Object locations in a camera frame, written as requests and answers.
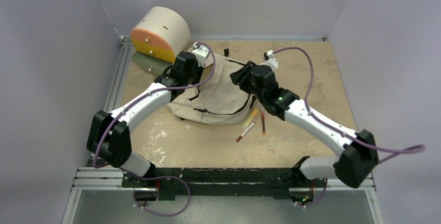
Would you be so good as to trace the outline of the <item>beige canvas backpack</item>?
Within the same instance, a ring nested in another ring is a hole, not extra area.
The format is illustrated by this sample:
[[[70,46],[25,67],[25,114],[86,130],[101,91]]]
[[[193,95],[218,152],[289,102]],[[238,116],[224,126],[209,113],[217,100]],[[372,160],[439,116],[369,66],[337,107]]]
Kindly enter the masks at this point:
[[[256,98],[243,92],[230,78],[245,62],[220,54],[215,54],[215,60],[215,71],[208,82],[186,89],[167,105],[175,117],[209,125],[235,124],[253,108]]]

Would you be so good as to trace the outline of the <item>thin red pen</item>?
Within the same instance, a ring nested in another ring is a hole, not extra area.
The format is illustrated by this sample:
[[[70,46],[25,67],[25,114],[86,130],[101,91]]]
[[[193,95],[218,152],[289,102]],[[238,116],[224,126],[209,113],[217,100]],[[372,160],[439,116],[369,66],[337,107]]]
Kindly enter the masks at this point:
[[[265,125],[265,113],[261,110],[261,121],[262,121],[262,134],[266,135],[266,125]]]

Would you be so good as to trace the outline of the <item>white brown marker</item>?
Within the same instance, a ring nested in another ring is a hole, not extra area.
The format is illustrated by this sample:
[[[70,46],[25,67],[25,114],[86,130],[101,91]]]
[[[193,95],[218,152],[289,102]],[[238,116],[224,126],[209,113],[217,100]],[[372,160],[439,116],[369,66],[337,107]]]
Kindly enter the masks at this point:
[[[236,139],[236,142],[239,142],[253,127],[255,126],[255,122],[252,122],[243,133]]]

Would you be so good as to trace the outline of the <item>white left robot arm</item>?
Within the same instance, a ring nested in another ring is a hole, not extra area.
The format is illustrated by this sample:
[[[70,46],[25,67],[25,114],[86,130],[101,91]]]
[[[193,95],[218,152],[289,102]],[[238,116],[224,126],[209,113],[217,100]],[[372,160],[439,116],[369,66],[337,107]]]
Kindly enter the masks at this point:
[[[131,134],[143,120],[186,89],[204,84],[201,76],[208,62],[215,63],[214,55],[201,46],[182,51],[143,93],[110,112],[95,113],[86,144],[94,154],[93,168],[110,165],[135,175],[135,181],[142,187],[151,186],[155,165],[133,150]]]

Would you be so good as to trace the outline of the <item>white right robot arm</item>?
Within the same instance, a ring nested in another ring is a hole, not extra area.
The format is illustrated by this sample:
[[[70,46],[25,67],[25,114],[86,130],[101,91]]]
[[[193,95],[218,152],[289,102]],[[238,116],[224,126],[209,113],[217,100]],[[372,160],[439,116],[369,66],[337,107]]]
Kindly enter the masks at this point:
[[[312,179],[336,178],[346,186],[358,188],[378,165],[371,132],[365,129],[357,132],[307,108],[297,94],[279,87],[267,64],[249,61],[231,73],[230,78],[242,91],[254,95],[270,115],[300,127],[334,153],[332,157],[308,157],[298,163],[292,172],[296,185],[304,186]]]

